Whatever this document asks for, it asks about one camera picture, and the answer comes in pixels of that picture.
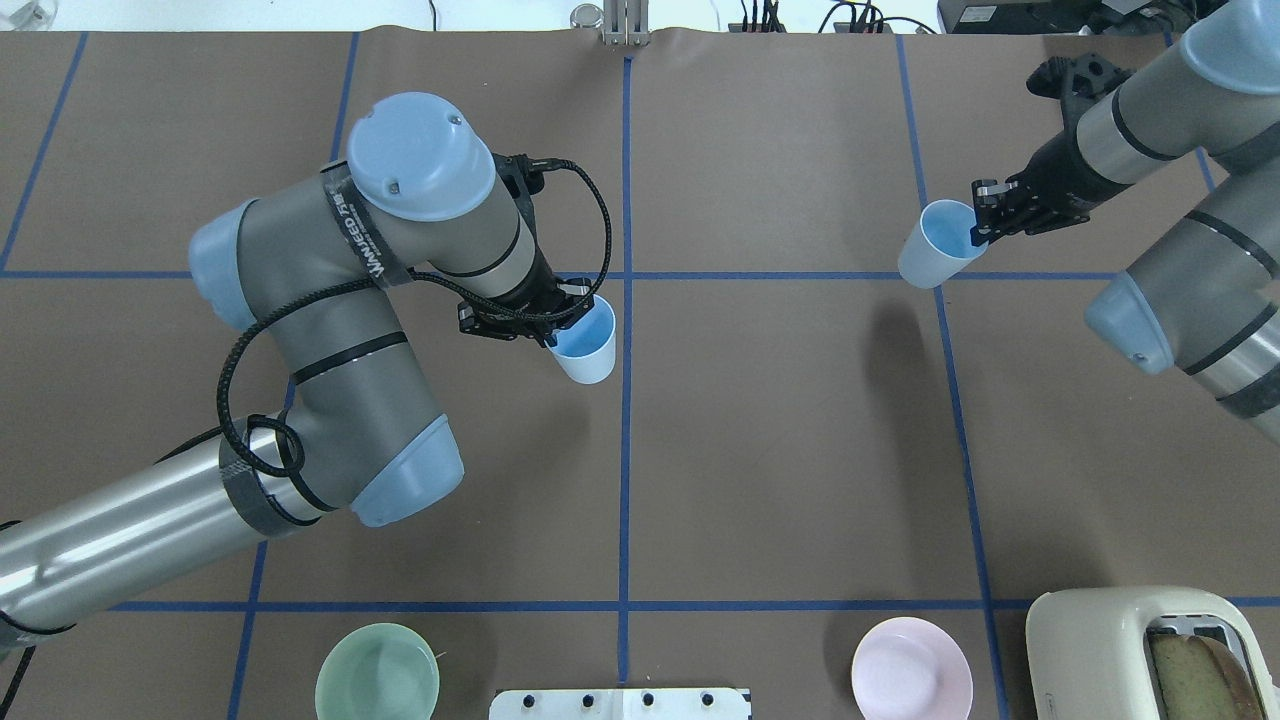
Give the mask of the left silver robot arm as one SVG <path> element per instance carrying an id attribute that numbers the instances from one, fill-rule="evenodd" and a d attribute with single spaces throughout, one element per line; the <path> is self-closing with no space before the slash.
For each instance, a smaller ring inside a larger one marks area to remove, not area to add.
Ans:
<path id="1" fill-rule="evenodd" d="M 238 332 L 215 429 L 93 493 L 3 530 L 3 651 L 337 510 L 384 527 L 435 503 L 465 465 L 389 300 L 429 282 L 465 334 L 554 348 L 602 278 L 547 261 L 532 196 L 559 158 L 504 156 L 433 94 L 378 101 L 346 155 L 200 228 L 189 270 Z"/>

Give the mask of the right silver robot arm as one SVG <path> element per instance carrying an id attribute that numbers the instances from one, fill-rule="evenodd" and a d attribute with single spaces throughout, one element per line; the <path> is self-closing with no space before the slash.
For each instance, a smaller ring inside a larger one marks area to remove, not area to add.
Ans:
<path id="1" fill-rule="evenodd" d="M 1147 374 L 1176 368 L 1231 416 L 1279 436 L 1279 9 L 1230 1 L 1138 70 L 1053 56 L 1027 79 L 1062 129 L 1007 179 L 972 183 L 969 245 L 1042 234 L 1196 150 L 1225 179 L 1085 310 L 1085 324 Z"/>

